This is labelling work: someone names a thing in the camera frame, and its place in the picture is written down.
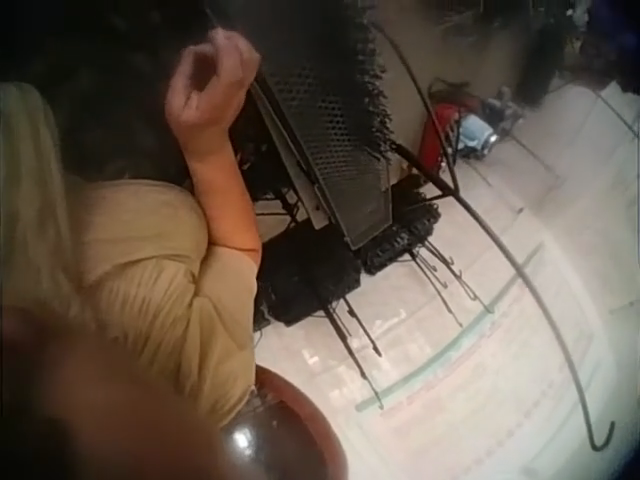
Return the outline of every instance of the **fingers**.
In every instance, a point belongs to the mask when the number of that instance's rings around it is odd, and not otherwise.
[[[228,32],[229,38],[236,43],[242,55],[243,76],[248,87],[253,82],[260,66],[260,55],[249,41],[237,32]]]
[[[220,96],[244,94],[255,78],[260,57],[251,44],[236,32],[216,29],[209,33],[216,50],[217,73],[202,93],[203,103]]]
[[[207,56],[211,58],[212,62],[215,62],[215,53],[214,46],[209,43],[191,46],[182,52],[178,66],[169,82],[166,100],[168,111],[182,110],[193,94],[192,79],[196,57],[199,55]]]

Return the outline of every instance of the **white floor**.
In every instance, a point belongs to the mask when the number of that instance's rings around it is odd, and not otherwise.
[[[513,142],[458,170],[464,195],[540,289],[575,359],[594,453],[561,352],[531,295],[452,201],[440,203],[434,243],[491,308],[438,269],[460,328],[411,263],[363,279],[349,299],[378,342],[378,358],[339,308],[383,408],[329,323],[311,318],[264,331],[258,361],[302,388],[331,420],[351,479],[596,479],[628,452],[640,425],[638,146],[586,90],[569,87]],[[637,98],[606,98],[636,122]]]

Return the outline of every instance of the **person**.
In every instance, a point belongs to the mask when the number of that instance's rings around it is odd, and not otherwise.
[[[212,429],[254,394],[261,240],[229,127],[259,61],[245,38],[222,29],[179,59],[165,113],[194,195],[154,181],[67,178],[46,102],[29,85],[0,88],[2,302],[10,312],[2,339],[3,350],[6,340],[6,351],[19,353],[3,355],[3,408],[5,377],[29,370],[14,390],[30,407],[16,418],[57,419],[89,469],[175,478],[174,462],[196,472],[181,478],[208,478],[200,473],[216,462]],[[31,427],[48,428],[19,429]]]

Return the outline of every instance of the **shirt sleeve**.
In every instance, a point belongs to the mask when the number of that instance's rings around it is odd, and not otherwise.
[[[223,425],[255,379],[257,268],[241,252],[202,242],[207,228],[195,200],[171,187],[152,202],[157,186],[129,186],[103,191],[82,232],[87,286],[105,332]]]

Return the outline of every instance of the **curved cable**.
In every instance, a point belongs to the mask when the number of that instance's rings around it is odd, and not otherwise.
[[[440,126],[438,125],[436,117],[434,115],[434,111],[433,111],[433,107],[431,105],[431,102],[427,99],[427,97],[425,96],[424,92],[420,88],[420,84],[418,83],[418,80],[417,80],[417,78],[415,76],[415,73],[411,69],[411,66],[407,62],[407,59],[406,59],[404,53],[402,52],[402,50],[400,49],[399,45],[395,42],[395,40],[393,40],[389,36],[389,34],[384,30],[384,28],[382,28],[381,25],[379,25],[378,23],[374,22],[374,23],[372,23],[372,27],[376,31],[378,31],[389,42],[389,44],[391,45],[392,49],[394,50],[394,52],[396,53],[398,59],[400,60],[400,63],[402,63],[402,65],[404,66],[404,68],[407,71],[407,74],[411,78],[411,81],[412,81],[413,85],[416,88],[416,92],[420,96],[420,100],[422,101],[422,104],[423,104],[425,110],[429,114],[429,117],[430,117],[431,121],[436,126],[436,131],[438,133],[438,137],[439,137],[439,140],[441,142],[441,145],[446,145],[445,142],[444,142],[444,136],[442,134]],[[401,144],[399,144],[397,142],[393,142],[392,150],[399,157],[401,157],[403,160],[405,160],[407,163],[409,163],[413,168],[415,168],[417,171],[419,171],[427,180],[429,180],[443,194],[453,197],[453,199],[467,212],[467,214],[478,224],[478,226],[484,231],[484,233],[491,239],[491,241],[495,244],[496,248],[498,248],[500,253],[504,256],[504,258],[507,260],[507,262],[509,262],[511,267],[515,270],[516,274],[520,277],[520,279],[524,283],[525,287],[531,293],[531,296],[533,297],[534,301],[536,302],[538,308],[542,312],[542,315],[543,315],[545,321],[547,322],[549,328],[551,329],[551,332],[552,332],[552,334],[553,334],[553,336],[554,336],[554,338],[556,340],[556,343],[558,344],[558,347],[560,348],[560,351],[562,353],[562,356],[564,357],[565,363],[567,364],[567,367],[569,369],[569,373],[571,375],[571,379],[573,380],[573,384],[575,386],[576,393],[578,395],[578,400],[579,400],[579,403],[580,403],[580,408],[582,410],[582,416],[583,416],[583,419],[584,419],[584,424],[585,424],[585,427],[586,427],[586,430],[587,430],[587,437],[588,437],[588,440],[589,440],[589,446],[591,447],[591,450],[593,450],[594,452],[602,452],[602,451],[604,451],[611,444],[611,440],[613,439],[613,434],[614,434],[615,426],[616,426],[615,422],[611,422],[609,424],[609,428],[607,430],[607,434],[605,435],[604,440],[601,443],[598,443],[596,441],[596,437],[595,437],[595,432],[594,432],[594,428],[593,428],[593,421],[592,421],[591,413],[590,413],[590,410],[589,410],[589,404],[588,404],[587,396],[586,396],[586,393],[584,391],[584,387],[582,385],[582,382],[580,380],[580,375],[578,373],[578,369],[576,367],[575,361],[573,360],[573,357],[571,356],[571,351],[569,350],[567,342],[565,341],[565,339],[564,339],[564,337],[562,335],[562,332],[560,331],[560,327],[558,326],[558,323],[553,318],[553,315],[551,314],[551,311],[549,310],[549,308],[547,307],[547,304],[545,303],[544,299],[542,298],[542,295],[540,294],[540,291],[538,290],[538,288],[533,283],[533,280],[531,280],[531,277],[529,277],[529,275],[527,274],[525,269],[522,267],[522,265],[520,265],[520,263],[518,262],[516,257],[513,255],[511,250],[509,250],[507,245],[500,239],[498,234],[489,226],[489,224],[482,218],[482,216],[477,212],[477,210],[475,210],[471,206],[471,204],[469,202],[467,202],[467,200],[464,197],[462,197],[462,195],[460,195],[460,191],[459,191],[457,185],[451,186],[445,180],[443,180],[440,176],[429,172],[422,165],[422,163],[420,163],[420,161],[413,154],[413,152],[411,152],[404,145],[401,145]],[[445,155],[445,158],[446,158],[448,164],[450,165],[451,158],[449,157],[449,153],[446,152],[446,149],[443,149],[443,153]]]

